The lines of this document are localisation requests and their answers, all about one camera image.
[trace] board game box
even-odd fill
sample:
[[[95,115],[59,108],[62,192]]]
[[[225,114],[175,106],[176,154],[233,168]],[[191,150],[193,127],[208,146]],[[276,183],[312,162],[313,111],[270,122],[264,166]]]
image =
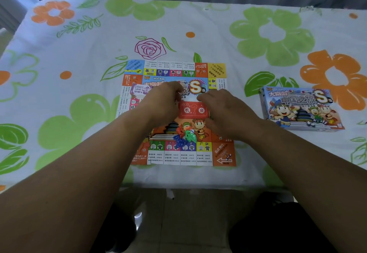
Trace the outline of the board game box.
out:
[[[116,117],[135,108],[151,88],[178,81],[184,88],[178,103],[178,118],[166,126],[154,128],[140,145],[132,164],[168,164],[183,166],[236,166],[233,140],[211,132],[205,126],[209,111],[196,97],[210,89],[227,89],[224,63],[128,61]],[[179,145],[175,136],[190,130],[196,142]]]
[[[345,129],[327,89],[263,87],[259,91],[264,119],[288,130]]]

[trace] left hand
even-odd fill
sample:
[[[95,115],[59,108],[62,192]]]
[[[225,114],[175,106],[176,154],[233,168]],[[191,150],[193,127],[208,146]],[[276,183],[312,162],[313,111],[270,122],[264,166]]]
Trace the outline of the left hand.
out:
[[[181,101],[179,92],[183,91],[182,85],[177,81],[164,82],[152,88],[136,110],[143,111],[148,116],[153,128],[167,125],[179,114],[176,102]]]

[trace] tiled floor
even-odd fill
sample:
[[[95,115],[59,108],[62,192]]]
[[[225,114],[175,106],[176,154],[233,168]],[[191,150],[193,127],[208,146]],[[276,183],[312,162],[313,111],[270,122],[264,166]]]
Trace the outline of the tiled floor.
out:
[[[246,216],[259,191],[173,190],[121,191],[116,202],[126,213],[139,208],[143,223],[127,253],[230,253],[229,229]]]

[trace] orange flower print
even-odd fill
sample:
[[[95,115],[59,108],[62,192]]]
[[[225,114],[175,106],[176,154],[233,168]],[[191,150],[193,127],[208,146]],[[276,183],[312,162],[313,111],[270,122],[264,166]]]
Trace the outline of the orange flower print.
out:
[[[45,5],[37,6],[33,9],[36,15],[31,17],[35,23],[44,23],[47,25],[61,25],[65,19],[71,19],[74,17],[74,11],[68,9],[70,4],[66,1],[47,2]]]
[[[367,77],[358,74],[359,63],[344,54],[330,57],[326,50],[316,51],[308,55],[313,65],[305,65],[300,69],[300,76],[308,83],[314,83],[315,89],[329,89],[333,100],[345,110],[363,110],[367,98]],[[332,67],[341,71],[348,79],[347,85],[334,85],[326,77],[326,71]]]

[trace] tablecloth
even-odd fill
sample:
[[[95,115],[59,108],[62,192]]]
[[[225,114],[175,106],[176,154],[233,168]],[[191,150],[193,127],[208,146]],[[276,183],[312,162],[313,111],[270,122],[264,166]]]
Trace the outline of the tablecloth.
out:
[[[293,133],[366,168],[366,20],[365,11],[312,7],[42,0],[0,60],[1,188],[111,122],[130,59],[226,63],[229,91],[259,116],[264,85],[330,89],[346,130]],[[136,49],[141,41],[154,54]],[[130,166],[123,186],[283,186],[253,149],[235,147],[237,167]]]

